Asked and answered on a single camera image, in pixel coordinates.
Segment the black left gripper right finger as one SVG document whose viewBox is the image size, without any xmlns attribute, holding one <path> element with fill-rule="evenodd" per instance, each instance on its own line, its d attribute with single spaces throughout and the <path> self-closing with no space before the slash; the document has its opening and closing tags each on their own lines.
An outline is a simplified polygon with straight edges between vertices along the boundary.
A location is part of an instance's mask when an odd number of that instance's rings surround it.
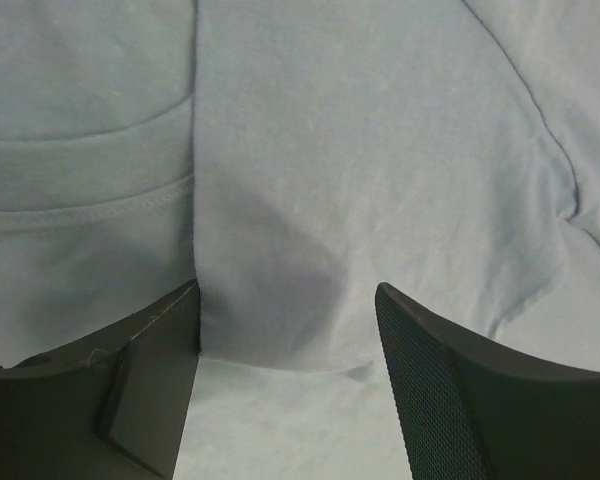
<svg viewBox="0 0 600 480">
<path fill-rule="evenodd" d="M 600 372 L 530 356 L 375 294 L 415 479 L 600 479 Z"/>
</svg>

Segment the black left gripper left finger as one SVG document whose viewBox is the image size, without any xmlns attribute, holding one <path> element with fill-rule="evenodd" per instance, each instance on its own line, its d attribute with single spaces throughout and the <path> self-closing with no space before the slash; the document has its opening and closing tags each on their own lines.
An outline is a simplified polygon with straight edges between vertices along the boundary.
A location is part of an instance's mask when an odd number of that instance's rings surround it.
<svg viewBox="0 0 600 480">
<path fill-rule="evenodd" d="M 200 352 L 189 281 L 110 326 L 0 366 L 0 479 L 170 479 Z"/>
</svg>

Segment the light blue t shirt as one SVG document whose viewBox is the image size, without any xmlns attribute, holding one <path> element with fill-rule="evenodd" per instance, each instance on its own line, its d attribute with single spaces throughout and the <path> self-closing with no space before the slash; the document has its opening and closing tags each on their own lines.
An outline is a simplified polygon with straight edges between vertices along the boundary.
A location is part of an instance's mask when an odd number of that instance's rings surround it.
<svg viewBox="0 0 600 480">
<path fill-rule="evenodd" d="M 600 1 L 0 1 L 0 365 L 190 278 L 180 479 L 406 479 L 376 286 L 600 371 Z"/>
</svg>

